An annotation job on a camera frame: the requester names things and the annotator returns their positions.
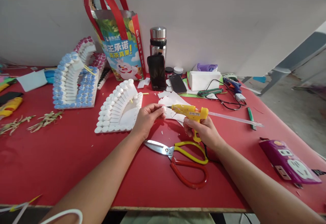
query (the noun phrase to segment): outlet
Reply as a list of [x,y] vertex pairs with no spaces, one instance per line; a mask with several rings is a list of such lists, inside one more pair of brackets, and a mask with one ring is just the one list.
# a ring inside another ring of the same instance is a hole
[[277,169],[278,173],[284,180],[291,180],[291,177],[289,177],[289,175],[285,172],[282,166],[275,166],[275,169]]
[[282,156],[293,156],[291,151],[288,149],[279,149],[278,151]]
[[314,179],[312,174],[309,172],[307,167],[300,162],[299,160],[288,160],[289,166],[297,173],[298,176],[300,176],[302,179]]

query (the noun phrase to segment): scissor blade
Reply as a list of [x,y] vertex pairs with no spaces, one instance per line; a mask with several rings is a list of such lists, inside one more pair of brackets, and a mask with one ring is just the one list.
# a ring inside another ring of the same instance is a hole
[[167,156],[173,155],[174,147],[169,148],[160,142],[156,142],[152,140],[145,140],[144,144],[150,149],[152,149],[153,151],[158,152],[160,154],[167,155]]

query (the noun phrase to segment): black phone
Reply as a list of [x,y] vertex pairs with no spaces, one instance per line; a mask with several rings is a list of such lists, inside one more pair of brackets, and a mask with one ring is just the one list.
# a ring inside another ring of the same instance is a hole
[[162,55],[153,55],[147,57],[148,70],[152,89],[160,91],[166,89],[165,78],[165,60]]
[[172,75],[169,77],[172,89],[175,93],[185,93],[187,88],[180,75]]

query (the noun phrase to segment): dried leaves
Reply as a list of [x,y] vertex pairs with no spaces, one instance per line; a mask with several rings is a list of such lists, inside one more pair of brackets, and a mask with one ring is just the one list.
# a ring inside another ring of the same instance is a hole
[[63,114],[64,112],[58,112],[58,113],[54,113],[53,111],[51,111],[51,113],[49,114],[45,114],[45,116],[40,117],[38,119],[43,119],[41,122],[27,128],[27,130],[31,131],[31,133],[38,131],[39,129],[41,129],[42,127],[47,126],[48,124],[51,124],[52,122],[56,121],[58,119],[58,117],[60,117],[60,119],[62,118],[61,114]]
[[34,116],[29,116],[23,119],[23,116],[21,116],[20,120],[17,121],[17,119],[15,119],[12,123],[9,124],[5,124],[3,125],[2,129],[0,130],[0,136],[5,134],[7,131],[10,131],[9,135],[11,136],[11,134],[18,128],[18,126],[27,121],[29,122]]

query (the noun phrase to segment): shopping bag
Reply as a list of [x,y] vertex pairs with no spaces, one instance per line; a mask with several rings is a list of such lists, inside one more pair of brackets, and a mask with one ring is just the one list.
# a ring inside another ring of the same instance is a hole
[[98,40],[117,80],[143,80],[146,75],[138,15],[129,11],[127,1],[100,0],[102,10],[93,17],[88,0],[84,0],[86,13],[97,33]]

